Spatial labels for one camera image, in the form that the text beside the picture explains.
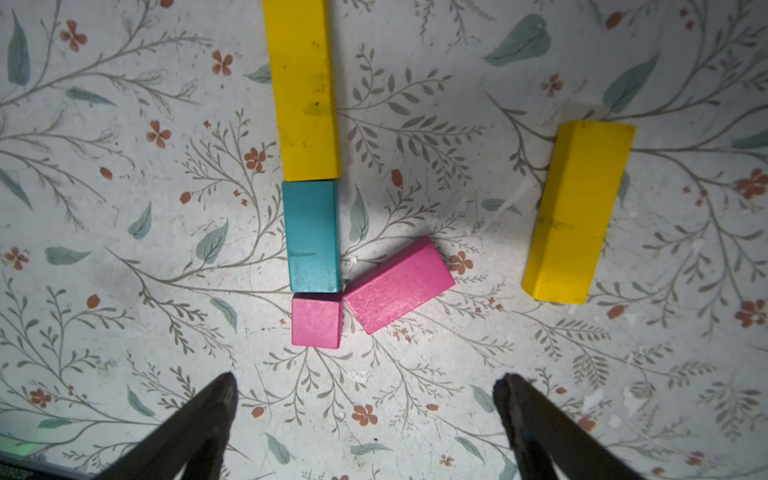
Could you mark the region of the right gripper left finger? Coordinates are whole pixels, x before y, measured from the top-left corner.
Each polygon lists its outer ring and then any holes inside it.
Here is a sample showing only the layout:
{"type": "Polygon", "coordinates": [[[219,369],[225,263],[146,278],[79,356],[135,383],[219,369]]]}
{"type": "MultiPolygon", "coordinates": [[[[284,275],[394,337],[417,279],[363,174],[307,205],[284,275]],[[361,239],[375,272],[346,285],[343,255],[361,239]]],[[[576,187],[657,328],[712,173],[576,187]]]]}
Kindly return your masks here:
{"type": "Polygon", "coordinates": [[[238,404],[226,372],[198,392],[99,479],[218,479],[238,404]]]}

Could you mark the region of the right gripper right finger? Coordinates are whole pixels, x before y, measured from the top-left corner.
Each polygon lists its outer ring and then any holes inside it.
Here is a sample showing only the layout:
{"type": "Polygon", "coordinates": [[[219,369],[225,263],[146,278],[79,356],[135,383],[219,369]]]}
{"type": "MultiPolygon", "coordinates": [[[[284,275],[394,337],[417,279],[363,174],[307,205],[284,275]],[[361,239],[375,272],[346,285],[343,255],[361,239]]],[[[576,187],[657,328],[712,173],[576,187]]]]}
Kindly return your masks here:
{"type": "Polygon", "coordinates": [[[522,376],[497,380],[493,401],[523,479],[640,477],[522,376]]]}

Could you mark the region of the small magenta cube block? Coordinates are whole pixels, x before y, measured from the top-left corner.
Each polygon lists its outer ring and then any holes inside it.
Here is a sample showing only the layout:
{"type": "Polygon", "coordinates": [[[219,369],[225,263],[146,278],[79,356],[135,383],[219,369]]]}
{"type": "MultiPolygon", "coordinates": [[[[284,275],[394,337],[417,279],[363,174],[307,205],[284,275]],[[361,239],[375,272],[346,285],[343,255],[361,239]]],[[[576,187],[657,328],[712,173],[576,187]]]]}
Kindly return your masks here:
{"type": "Polygon", "coordinates": [[[294,346],[338,349],[342,329],[341,293],[296,293],[292,299],[294,346]]]}

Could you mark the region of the magenta rectangular block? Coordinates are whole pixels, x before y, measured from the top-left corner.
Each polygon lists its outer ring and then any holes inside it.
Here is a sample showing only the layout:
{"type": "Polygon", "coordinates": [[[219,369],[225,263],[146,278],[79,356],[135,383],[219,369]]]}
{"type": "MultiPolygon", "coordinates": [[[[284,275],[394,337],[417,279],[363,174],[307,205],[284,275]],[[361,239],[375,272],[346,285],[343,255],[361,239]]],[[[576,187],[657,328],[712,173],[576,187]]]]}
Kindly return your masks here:
{"type": "Polygon", "coordinates": [[[372,335],[454,285],[436,246],[423,236],[350,282],[344,301],[372,335]]]}

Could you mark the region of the teal rectangular block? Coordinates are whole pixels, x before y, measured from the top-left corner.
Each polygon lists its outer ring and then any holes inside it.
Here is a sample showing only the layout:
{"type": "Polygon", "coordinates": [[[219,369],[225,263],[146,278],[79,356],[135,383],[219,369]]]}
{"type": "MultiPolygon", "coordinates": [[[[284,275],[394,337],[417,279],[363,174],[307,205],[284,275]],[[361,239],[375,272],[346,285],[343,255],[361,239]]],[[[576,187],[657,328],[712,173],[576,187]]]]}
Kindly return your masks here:
{"type": "Polygon", "coordinates": [[[285,182],[283,207],[291,290],[338,293],[341,277],[337,183],[285,182]]]}

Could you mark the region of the yellow long block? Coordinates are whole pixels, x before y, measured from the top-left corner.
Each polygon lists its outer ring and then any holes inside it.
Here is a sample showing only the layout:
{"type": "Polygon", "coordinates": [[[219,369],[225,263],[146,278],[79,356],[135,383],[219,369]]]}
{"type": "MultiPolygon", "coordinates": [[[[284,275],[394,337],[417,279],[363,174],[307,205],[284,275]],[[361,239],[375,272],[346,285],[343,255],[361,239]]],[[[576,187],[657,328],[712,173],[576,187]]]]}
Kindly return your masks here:
{"type": "Polygon", "coordinates": [[[328,3],[264,1],[284,180],[334,180],[341,158],[328,3]]]}
{"type": "Polygon", "coordinates": [[[635,132],[587,120],[559,127],[522,281],[533,299],[586,301],[635,132]]]}

